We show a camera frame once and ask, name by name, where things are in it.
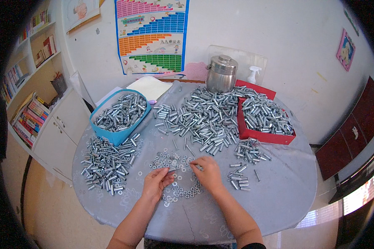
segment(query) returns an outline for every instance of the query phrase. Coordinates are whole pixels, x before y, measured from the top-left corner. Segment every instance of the cabinet handle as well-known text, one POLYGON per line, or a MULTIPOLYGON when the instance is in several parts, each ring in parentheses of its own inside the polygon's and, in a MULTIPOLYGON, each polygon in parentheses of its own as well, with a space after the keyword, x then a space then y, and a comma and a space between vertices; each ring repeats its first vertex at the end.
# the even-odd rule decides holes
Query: cabinet handle
POLYGON ((61 124, 63 124, 64 128, 65 128, 65 124, 64 122, 62 122, 62 120, 57 116, 57 119, 61 122, 61 124))
POLYGON ((60 133, 62 133, 62 131, 61 131, 61 129, 60 129, 60 127, 55 123, 55 122, 53 122, 53 124, 60 130, 60 133))

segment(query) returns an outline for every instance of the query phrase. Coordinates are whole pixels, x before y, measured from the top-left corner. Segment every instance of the container lid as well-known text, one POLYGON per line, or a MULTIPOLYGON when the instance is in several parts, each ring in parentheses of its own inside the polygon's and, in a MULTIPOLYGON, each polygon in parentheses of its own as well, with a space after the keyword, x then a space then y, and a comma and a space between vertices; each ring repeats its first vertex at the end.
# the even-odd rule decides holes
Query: container lid
POLYGON ((215 55, 210 59, 211 67, 224 71, 237 71, 238 63, 227 55, 215 55))

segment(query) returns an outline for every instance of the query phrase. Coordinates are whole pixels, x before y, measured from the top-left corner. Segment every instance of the floor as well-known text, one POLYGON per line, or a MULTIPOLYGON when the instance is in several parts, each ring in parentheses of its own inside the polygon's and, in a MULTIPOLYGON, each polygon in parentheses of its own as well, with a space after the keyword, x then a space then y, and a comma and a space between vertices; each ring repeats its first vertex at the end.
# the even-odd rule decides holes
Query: floor
MULTIPOLYGON (((7 158, 2 164, 7 193, 19 209, 20 189, 28 154, 9 134, 7 158)), ((335 247, 340 204, 328 205, 335 193, 333 179, 323 181, 318 169, 317 194, 308 215, 294 229, 263 238, 268 249, 335 247)), ((87 214, 73 188, 32 160, 25 187, 26 231, 41 248, 105 248, 114 228, 100 225, 87 214)))

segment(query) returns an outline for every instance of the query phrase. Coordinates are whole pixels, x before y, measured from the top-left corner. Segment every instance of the bookshelf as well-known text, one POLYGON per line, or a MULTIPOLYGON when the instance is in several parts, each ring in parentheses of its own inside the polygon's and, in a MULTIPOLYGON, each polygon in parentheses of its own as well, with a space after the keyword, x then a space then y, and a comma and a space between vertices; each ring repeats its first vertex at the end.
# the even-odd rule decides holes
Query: bookshelf
POLYGON ((66 62, 69 58, 65 53, 61 1, 43 0, 31 16, 35 19, 30 27, 35 26, 35 29, 27 27, 21 31, 21 39, 16 40, 5 69, 6 86, 1 95, 7 101, 7 127, 28 154, 46 170, 72 185, 73 157, 89 123, 89 115, 84 102, 67 82, 70 72, 66 62), (64 76, 68 86, 61 99, 57 99, 58 93, 51 84, 58 72, 64 76), (11 82, 11 98, 6 95, 9 94, 8 81, 11 82), (40 117, 35 109, 38 103, 24 106, 29 108, 26 112, 19 109, 33 92, 46 103, 56 102, 50 112, 45 111, 48 115, 44 122, 29 112, 40 117), (10 123, 13 116, 16 121, 10 123))
MULTIPOLYGON (((42 63, 42 65, 40 65, 40 67, 38 67, 32 74, 30 74, 28 77, 26 77, 25 80, 24 80, 24 82, 18 88, 18 91, 17 91, 16 95, 18 95, 18 92, 20 92, 22 90, 22 88, 28 83, 29 79, 31 79, 34 76, 34 74, 38 72, 39 69, 43 68, 46 63, 50 62, 50 60, 53 59, 53 58, 55 58, 60 52, 61 51, 58 51, 55 54, 53 54, 52 56, 50 56, 50 58, 48 58, 47 60, 45 60, 42 63)), ((11 101, 8 103, 7 110, 11 106, 12 102, 14 101, 14 99, 15 98, 12 98, 11 101)))
POLYGON ((50 103, 57 95, 50 81, 54 79, 56 72, 64 73, 66 68, 63 66, 60 42, 57 38, 58 32, 62 32, 62 27, 57 27, 56 5, 57 3, 54 0, 43 1, 38 9, 36 9, 35 13, 31 15, 31 21, 26 28, 26 32, 22 31, 20 34, 27 34, 27 37, 21 42, 20 39, 17 39, 17 43, 13 48, 5 72, 10 71, 14 65, 18 65, 21 73, 23 75, 27 73, 28 76, 26 76, 23 82, 18 84, 15 89, 13 87, 12 96, 7 98, 6 109, 9 119, 14 115, 17 107, 31 92, 36 91, 37 95, 47 103, 50 103), (47 23, 40 25, 38 28, 32 28, 32 19, 34 16, 45 16, 45 21, 47 21, 47 23), (54 54, 46 58, 36 67, 35 62, 37 61, 37 54, 43 50, 43 43, 50 36, 53 36, 55 51, 52 52, 54 54))

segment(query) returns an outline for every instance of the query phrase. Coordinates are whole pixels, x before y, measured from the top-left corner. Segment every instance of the spray bottle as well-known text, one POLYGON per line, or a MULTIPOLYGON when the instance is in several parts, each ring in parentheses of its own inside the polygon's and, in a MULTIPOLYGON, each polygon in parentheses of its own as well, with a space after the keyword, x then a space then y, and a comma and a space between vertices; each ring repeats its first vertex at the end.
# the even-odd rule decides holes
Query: spray bottle
POLYGON ((248 82, 252 84, 256 84, 256 79, 255 79, 256 73, 258 73, 259 75, 259 70, 262 70, 262 69, 260 67, 251 66, 249 70, 251 70, 251 74, 248 77, 248 82))

